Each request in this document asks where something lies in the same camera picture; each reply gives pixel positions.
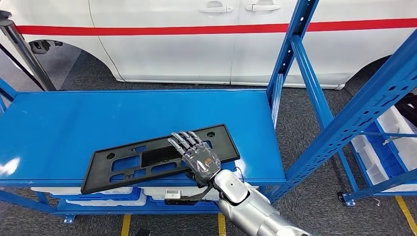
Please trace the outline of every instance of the yellow floor marking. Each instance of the yellow floor marking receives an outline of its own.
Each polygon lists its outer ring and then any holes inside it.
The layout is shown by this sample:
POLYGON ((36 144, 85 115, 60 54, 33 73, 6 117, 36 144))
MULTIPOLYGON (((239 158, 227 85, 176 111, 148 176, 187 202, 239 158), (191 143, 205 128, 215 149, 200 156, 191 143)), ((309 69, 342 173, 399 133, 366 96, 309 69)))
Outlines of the yellow floor marking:
POLYGON ((404 202, 404 199, 401 196, 395 196, 395 199, 397 200, 398 204, 400 205, 401 210, 403 211, 405 218, 408 221, 408 224, 410 225, 411 231, 413 231, 414 235, 417 236, 417 225, 414 221, 413 217, 410 214, 410 211, 408 210, 407 205, 404 202))
POLYGON ((224 215, 219 213, 219 236, 226 236, 226 220, 224 219, 224 215))
POLYGON ((123 226, 121 227, 121 236, 129 235, 129 227, 130 227, 130 215, 124 215, 123 226))

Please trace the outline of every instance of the blue crossbar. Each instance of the blue crossbar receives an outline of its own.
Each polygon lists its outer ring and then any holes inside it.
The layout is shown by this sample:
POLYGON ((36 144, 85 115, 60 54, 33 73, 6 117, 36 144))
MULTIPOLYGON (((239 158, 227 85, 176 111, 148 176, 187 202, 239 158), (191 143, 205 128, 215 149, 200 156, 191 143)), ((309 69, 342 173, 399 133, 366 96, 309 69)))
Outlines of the blue crossbar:
POLYGON ((362 87, 289 168, 287 183, 268 192, 273 201, 302 182, 370 123, 417 86, 417 30, 362 87))

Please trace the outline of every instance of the gray carpet floor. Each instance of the gray carpet floor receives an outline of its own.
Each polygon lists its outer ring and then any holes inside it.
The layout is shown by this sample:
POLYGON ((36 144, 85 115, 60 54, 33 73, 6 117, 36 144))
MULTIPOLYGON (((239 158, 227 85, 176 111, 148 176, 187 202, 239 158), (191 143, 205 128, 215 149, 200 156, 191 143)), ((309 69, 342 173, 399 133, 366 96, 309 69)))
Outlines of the gray carpet floor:
MULTIPOLYGON (((342 90, 325 90, 325 96, 333 114, 337 114, 349 102, 383 61, 360 71, 342 90)), ((207 89, 242 88, 218 85, 147 84, 117 82, 110 71, 97 59, 82 52, 69 72, 62 89, 110 90, 110 89, 207 89)), ((277 139, 284 168, 302 154, 320 132, 314 110, 304 89, 285 88, 279 107, 277 139)), ((353 154, 343 148, 360 187, 364 187, 353 154)), ((13 190, 20 195, 32 194, 25 189, 13 190)), ((337 156, 332 157, 302 184, 297 186, 277 204, 281 215, 307 231, 318 235, 413 235, 406 218, 394 197, 377 197, 357 201, 355 207, 346 207, 338 199, 338 191, 351 191, 346 175, 337 156)), ((414 218, 417 217, 417 201, 405 198, 414 218)), ((0 235, 120 235, 121 215, 77 216, 71 225, 62 219, 19 206, 8 206, 0 212, 0 235)), ((153 236, 216 236, 217 215, 134 215, 129 235, 135 236, 139 228, 151 230, 153 236)), ((228 236, 243 236, 237 227, 227 222, 228 236)))

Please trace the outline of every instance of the black cable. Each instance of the black cable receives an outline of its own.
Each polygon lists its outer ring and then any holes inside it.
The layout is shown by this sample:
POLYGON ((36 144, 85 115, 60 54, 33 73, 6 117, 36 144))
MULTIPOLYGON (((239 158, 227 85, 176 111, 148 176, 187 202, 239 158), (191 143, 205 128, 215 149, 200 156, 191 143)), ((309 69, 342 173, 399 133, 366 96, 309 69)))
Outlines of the black cable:
POLYGON ((42 87, 42 85, 39 83, 38 80, 35 79, 35 77, 28 71, 26 68, 20 64, 20 62, 0 43, 0 49, 6 54, 38 87, 45 91, 45 89, 42 87))
POLYGON ((242 181, 245 183, 245 177, 243 177, 242 170, 239 167, 235 166, 235 168, 233 170, 235 171, 236 169, 239 169, 240 170, 240 175, 242 176, 242 181))

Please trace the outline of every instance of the black plastic panel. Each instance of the black plastic panel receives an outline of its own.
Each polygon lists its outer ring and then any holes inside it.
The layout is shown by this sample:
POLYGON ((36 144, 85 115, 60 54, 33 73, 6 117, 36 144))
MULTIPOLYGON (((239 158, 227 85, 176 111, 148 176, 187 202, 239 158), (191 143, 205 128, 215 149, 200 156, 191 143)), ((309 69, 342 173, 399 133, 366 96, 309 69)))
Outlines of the black plastic panel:
MULTIPOLYGON (((193 131, 213 148, 221 162, 240 159, 226 125, 193 131)), ((94 152, 81 193, 90 194, 191 171, 167 141, 170 136, 94 152)))

